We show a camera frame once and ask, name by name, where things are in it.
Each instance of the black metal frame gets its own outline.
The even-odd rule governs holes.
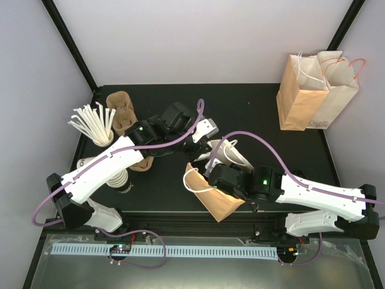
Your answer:
[[[353,23],[354,19],[356,18],[358,12],[360,11],[362,5],[364,4],[365,0],[353,0],[352,4],[350,5],[345,17],[343,18],[341,24],[339,25],[334,37],[332,38],[327,50],[337,50],[338,46],[340,45],[341,41],[343,40],[345,34],[349,30],[349,27]],[[69,30],[66,27],[66,24],[63,21],[63,18],[61,17],[55,3],[53,0],[42,0],[42,3],[46,7],[50,17],[52,18],[52,21],[54,22],[55,26],[57,27],[60,35],[62,36],[64,42],[66,43],[70,53],[72,54],[75,62],[77,63],[80,71],[82,72],[85,80],[87,81],[88,85],[90,86],[91,91],[93,92],[93,97],[91,100],[91,105],[94,105],[95,102],[98,100],[100,93],[99,93],[99,87],[97,86],[96,82],[94,81],[91,72],[89,71],[78,47],[76,46],[75,41],[73,40]],[[324,140],[325,146],[327,147],[327,141],[324,135],[323,131],[320,131],[322,135],[322,139]],[[71,165],[71,170],[76,168],[76,160],[79,158],[79,156],[82,154],[84,150],[84,140],[85,136],[81,135],[81,138],[79,139],[78,147],[75,151],[75,156]],[[329,158],[332,161],[332,157],[329,151]],[[334,168],[333,174],[335,175],[336,181],[339,183],[337,172]],[[239,224],[242,224],[244,221],[239,219],[237,220]],[[30,288],[32,284],[32,280],[34,277],[35,270],[37,268],[37,264],[39,263],[40,254],[43,250],[43,246],[45,243],[46,236],[48,234],[90,234],[94,235],[94,230],[90,227],[82,227],[75,231],[68,231],[66,229],[61,228],[60,226],[54,226],[54,228],[45,228],[40,236],[40,239],[38,241],[33,259],[31,261],[31,266],[29,268],[28,274],[25,279],[25,283],[23,288]],[[372,277],[372,280],[374,282],[376,289],[383,288],[380,276],[378,274],[377,268],[374,263],[374,259],[372,257],[369,245],[367,241],[361,241],[362,249],[365,254],[366,262],[368,264],[370,274]]]

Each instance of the white wall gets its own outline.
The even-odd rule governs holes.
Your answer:
[[[99,85],[280,82],[351,0],[55,0]]]
[[[339,49],[367,63],[359,76],[360,91],[327,130],[327,140],[344,186],[377,186],[385,201],[385,34],[384,1],[366,1]],[[376,206],[380,216],[385,207]],[[385,223],[369,242],[385,285]]]
[[[32,212],[46,177],[69,170],[79,134],[67,121],[91,91],[39,0],[0,1],[0,46],[0,287],[22,288],[42,231]]]

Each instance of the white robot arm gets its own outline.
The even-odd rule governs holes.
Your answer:
[[[174,145],[160,145],[162,148],[154,150],[130,149],[134,146],[156,146],[159,143],[172,142],[188,132],[194,121],[197,124],[194,133]],[[80,168],[61,178],[52,174],[47,178],[50,191],[67,184],[61,193],[53,197],[66,228],[89,225],[107,232],[115,231],[123,223],[120,213],[90,199],[99,187],[149,155],[158,157],[182,151],[193,160],[206,154],[210,150],[207,139],[216,132],[218,128],[211,119],[197,120],[183,105],[175,103],[163,115],[135,123],[112,146]]]

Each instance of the wire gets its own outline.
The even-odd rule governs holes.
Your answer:
[[[134,230],[134,231],[131,231],[131,232],[127,232],[127,233],[124,233],[124,234],[120,234],[120,235],[112,235],[110,234],[109,232],[106,232],[104,229],[98,229],[100,232],[102,232],[103,234],[105,234],[106,236],[108,237],[111,237],[111,238],[121,238],[121,237],[125,237],[125,236],[128,236],[128,235],[132,235],[132,234],[136,234],[136,233],[148,233],[148,234],[151,234],[151,235],[154,235],[156,238],[158,238],[158,240],[161,242],[162,244],[162,247],[163,247],[163,256],[162,256],[162,261],[158,264],[158,265],[155,265],[155,266],[143,266],[143,265],[138,265],[138,264],[135,264],[135,263],[131,263],[131,262],[124,262],[124,261],[116,261],[116,260],[113,260],[112,258],[112,254],[114,252],[118,252],[119,250],[113,250],[111,251],[111,253],[109,254],[108,258],[111,260],[111,262],[113,263],[119,263],[119,264],[126,264],[126,265],[130,265],[132,267],[136,267],[136,268],[140,268],[140,269],[146,269],[146,270],[153,270],[153,269],[157,269],[157,268],[160,268],[162,267],[165,263],[166,263],[166,245],[164,244],[164,241],[163,239],[155,232],[153,231],[149,231],[149,230]]]
[[[193,193],[204,193],[206,191],[211,191],[213,190],[214,188],[206,188],[204,190],[198,190],[198,191],[194,191],[193,189],[189,188],[189,186],[187,185],[186,183],[186,176],[192,172],[193,170],[195,170],[196,172],[198,171],[198,169],[196,167],[193,167],[192,169],[189,169],[187,172],[185,172],[185,174],[183,175],[183,185],[185,186],[186,190],[188,191],[191,191]]]
[[[348,199],[348,200],[353,200],[353,201],[360,201],[360,202],[366,202],[366,203],[370,203],[370,204],[377,204],[377,205],[381,205],[381,206],[385,206],[385,202],[383,201],[380,201],[380,200],[371,200],[371,199],[365,199],[364,197],[354,197],[354,196],[346,196],[344,194],[339,194],[339,193],[335,193],[333,191],[327,191],[327,190],[323,190],[323,189],[320,189],[320,188],[314,188],[314,187],[311,187],[309,188],[309,185],[307,184],[304,184],[303,182],[301,182],[299,179],[297,179],[291,172],[290,170],[288,169],[287,165],[283,162],[282,158],[280,157],[280,155],[278,154],[278,152],[267,142],[265,141],[262,137],[259,137],[258,135],[256,134],[253,134],[252,132],[248,132],[248,131],[233,131],[233,132],[230,132],[229,134],[226,134],[221,140],[220,142],[217,144],[217,147],[215,148],[214,150],[214,153],[212,154],[211,156],[211,159],[210,159],[210,162],[209,162],[209,165],[208,167],[211,167],[212,166],[212,163],[214,162],[214,158],[217,156],[217,153],[218,153],[218,150],[219,150],[219,147],[221,146],[221,144],[226,140],[228,139],[229,137],[232,137],[234,135],[247,135],[249,137],[252,137],[252,138],[255,138],[257,141],[261,142],[263,145],[265,145],[272,153],[273,155],[276,157],[276,159],[278,160],[278,162],[280,163],[280,165],[283,167],[284,171],[286,172],[286,174],[299,186],[305,188],[306,190],[313,190],[313,191],[316,191],[318,193],[322,193],[322,194],[328,194],[330,196],[334,196],[334,197],[341,197],[343,199]],[[208,176],[210,174],[210,171],[207,170],[205,172],[205,175]]]
[[[233,164],[237,164],[239,166],[242,166],[242,167],[245,167],[247,166],[246,164],[241,164],[241,163],[237,163],[236,161],[233,161],[231,158],[229,158],[229,156],[226,154],[226,149],[231,145],[231,148],[234,148],[234,146],[238,143],[237,140],[232,140],[230,141],[230,143],[226,144],[223,148],[223,155],[225,158],[227,158],[228,161],[231,161]]]
[[[296,264],[296,263],[285,263],[281,260],[281,258],[279,258],[278,256],[278,262],[281,263],[282,265],[287,265],[287,266],[305,266],[305,265],[310,265],[311,263],[314,263],[315,261],[317,261],[319,259],[319,257],[321,256],[322,254],[322,247],[323,247],[323,239],[322,239],[322,234],[319,233],[319,248],[318,248],[318,252],[317,254],[310,260],[304,262],[304,263],[299,263],[299,264]]]
[[[147,146],[128,146],[126,148],[116,149],[116,150],[112,151],[111,155],[117,154],[118,152],[129,151],[131,149],[160,149],[160,148],[166,148],[168,146],[173,146],[173,145],[179,143],[180,141],[184,140],[185,138],[187,138],[195,130],[195,128],[197,127],[199,121],[203,117],[204,110],[205,110],[205,102],[204,102],[204,100],[199,99],[198,103],[197,103],[198,116],[197,116],[196,121],[193,123],[193,125],[187,130],[187,132],[184,135],[178,137],[177,139],[175,139],[173,141],[170,141],[168,143],[161,143],[161,144],[154,144],[154,145],[147,145]],[[80,178],[82,175],[84,175],[86,172],[88,172],[90,169],[92,169],[95,165],[99,164],[101,161],[105,160],[106,158],[108,158],[107,155],[102,156],[100,159],[96,160],[95,162],[90,164],[88,167],[86,167],[84,170],[79,172],[76,176],[74,176],[73,180],[76,181],[78,178]],[[51,226],[51,225],[63,222],[63,220],[58,219],[58,220],[55,220],[55,221],[52,221],[52,222],[49,222],[49,223],[39,223],[38,221],[36,221],[36,216],[38,215],[38,213],[42,209],[42,207],[50,199],[52,199],[54,196],[56,196],[59,192],[61,192],[63,189],[65,189],[70,184],[71,184],[71,182],[67,182],[64,185],[58,187],[56,190],[54,190],[50,195],[48,195],[36,207],[36,209],[35,209],[35,211],[34,211],[34,213],[32,215],[32,218],[31,218],[32,224],[34,224],[35,226],[39,226],[39,227],[47,227],[47,226]]]
[[[306,246],[304,241],[301,239],[301,237],[298,237],[298,239],[300,240],[301,245],[304,244],[304,246]]]

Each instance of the black tabletop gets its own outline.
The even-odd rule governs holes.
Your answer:
[[[322,131],[280,130],[276,104],[278,89],[279,84],[105,85],[101,88],[99,102],[105,105],[109,94],[124,90],[132,99],[138,119],[146,119],[162,114],[177,101],[195,110],[198,99],[202,98],[205,100],[204,115],[212,118],[220,130],[212,139],[236,130],[253,132],[273,145],[291,170],[302,170],[313,181],[338,185]],[[258,141],[243,135],[235,138],[239,141],[236,148],[252,165],[279,167],[270,151]],[[81,157],[93,157],[102,151],[86,139]],[[134,187],[129,193],[120,194],[103,185],[91,198],[122,211],[204,212],[206,208],[183,186],[187,162],[183,153],[155,158],[149,171],[130,171]],[[259,209],[266,212],[309,210],[297,205],[268,203],[260,203]],[[250,207],[244,204],[238,211],[250,211]]]

